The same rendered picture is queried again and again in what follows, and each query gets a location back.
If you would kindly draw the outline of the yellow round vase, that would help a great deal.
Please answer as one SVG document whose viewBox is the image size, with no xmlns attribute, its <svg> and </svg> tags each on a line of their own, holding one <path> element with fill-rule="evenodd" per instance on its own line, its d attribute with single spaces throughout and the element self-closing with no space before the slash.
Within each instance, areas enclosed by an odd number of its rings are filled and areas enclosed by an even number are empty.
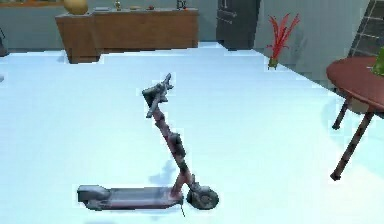
<svg viewBox="0 0 384 224">
<path fill-rule="evenodd" d="M 88 11 L 87 0 L 63 0 L 63 5 L 73 15 L 84 15 Z"/>
</svg>

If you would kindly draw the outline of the black fridge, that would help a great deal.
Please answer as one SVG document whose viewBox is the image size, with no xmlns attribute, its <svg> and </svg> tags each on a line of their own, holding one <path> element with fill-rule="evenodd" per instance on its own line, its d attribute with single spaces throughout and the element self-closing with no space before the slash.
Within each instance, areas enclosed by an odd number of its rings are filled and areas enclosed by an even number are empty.
<svg viewBox="0 0 384 224">
<path fill-rule="evenodd" d="M 216 41 L 227 50 L 250 50 L 254 47 L 261 0 L 218 0 L 218 9 L 236 12 L 229 24 L 217 20 Z"/>
</svg>

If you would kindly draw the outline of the grey and red kick scooter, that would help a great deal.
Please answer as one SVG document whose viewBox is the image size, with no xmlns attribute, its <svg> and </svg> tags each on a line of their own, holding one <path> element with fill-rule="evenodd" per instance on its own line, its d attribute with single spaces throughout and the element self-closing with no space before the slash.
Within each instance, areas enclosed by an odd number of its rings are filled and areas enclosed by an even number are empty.
<svg viewBox="0 0 384 224">
<path fill-rule="evenodd" d="M 172 187 L 104 188 L 100 185 L 80 185 L 77 201 L 93 211 L 168 209 L 183 205 L 187 201 L 198 210 L 214 209 L 219 203 L 218 194 L 209 186 L 202 186 L 195 180 L 185 161 L 186 152 L 181 137 L 173 132 L 165 120 L 159 105 L 167 102 L 167 92 L 173 88 L 172 75 L 168 73 L 163 81 L 146 88 L 142 95 L 149 107 L 147 118 L 153 118 L 160 130 L 175 162 L 179 174 Z"/>
</svg>

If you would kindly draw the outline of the green thing on table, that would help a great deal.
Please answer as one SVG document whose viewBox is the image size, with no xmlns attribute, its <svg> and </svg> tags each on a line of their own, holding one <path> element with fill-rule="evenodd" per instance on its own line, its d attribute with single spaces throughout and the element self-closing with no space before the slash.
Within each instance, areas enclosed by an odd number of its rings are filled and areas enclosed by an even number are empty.
<svg viewBox="0 0 384 224">
<path fill-rule="evenodd" d="M 384 76 L 384 47 L 380 49 L 371 71 L 376 75 Z"/>
</svg>

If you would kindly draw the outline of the red house plant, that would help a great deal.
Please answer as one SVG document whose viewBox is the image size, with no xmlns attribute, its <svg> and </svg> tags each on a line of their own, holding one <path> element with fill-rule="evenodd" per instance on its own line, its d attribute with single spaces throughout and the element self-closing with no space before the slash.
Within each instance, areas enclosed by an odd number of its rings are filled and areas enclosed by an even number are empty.
<svg viewBox="0 0 384 224">
<path fill-rule="evenodd" d="M 299 15 L 296 15 L 290 25 L 287 25 L 290 14 L 286 14 L 280 22 L 277 21 L 275 16 L 269 17 L 269 22 L 273 28 L 273 43 L 268 45 L 272 50 L 269 57 L 268 68 L 276 69 L 279 63 L 279 56 L 283 48 L 287 48 L 286 42 L 288 41 L 293 29 L 300 22 Z"/>
</svg>

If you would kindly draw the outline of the round red-brown table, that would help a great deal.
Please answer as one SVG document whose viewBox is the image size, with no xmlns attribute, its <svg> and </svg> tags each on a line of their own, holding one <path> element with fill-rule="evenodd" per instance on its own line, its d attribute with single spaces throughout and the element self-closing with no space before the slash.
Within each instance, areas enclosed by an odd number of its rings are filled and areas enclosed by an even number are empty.
<svg viewBox="0 0 384 224">
<path fill-rule="evenodd" d="M 361 123 L 336 168 L 330 174 L 331 179 L 334 181 L 341 179 L 341 174 L 352 157 L 373 115 L 377 112 L 384 112 L 384 77 L 374 74 L 370 69 L 375 61 L 375 57 L 347 57 L 332 62 L 326 69 L 327 78 L 338 90 L 345 94 L 345 101 L 332 125 L 334 130 L 340 128 L 346 110 L 353 99 L 368 106 Z"/>
</svg>

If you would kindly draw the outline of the brown wooden kitchen counter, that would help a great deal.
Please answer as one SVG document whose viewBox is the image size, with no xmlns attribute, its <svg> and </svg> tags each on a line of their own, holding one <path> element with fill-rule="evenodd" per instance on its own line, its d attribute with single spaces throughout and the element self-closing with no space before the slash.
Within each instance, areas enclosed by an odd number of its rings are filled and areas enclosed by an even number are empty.
<svg viewBox="0 0 384 224">
<path fill-rule="evenodd" d="M 108 53 L 186 49 L 198 46 L 195 8 L 109 10 L 55 17 L 71 64 L 91 63 Z"/>
</svg>

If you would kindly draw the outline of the dark framed window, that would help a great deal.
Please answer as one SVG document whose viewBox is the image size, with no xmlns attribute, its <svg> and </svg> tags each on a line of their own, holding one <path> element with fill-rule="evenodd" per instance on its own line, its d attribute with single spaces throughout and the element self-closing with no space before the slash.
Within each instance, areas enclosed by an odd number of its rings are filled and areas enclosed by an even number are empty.
<svg viewBox="0 0 384 224">
<path fill-rule="evenodd" d="M 377 56 L 384 47 L 384 0 L 370 0 L 348 56 Z"/>
</svg>

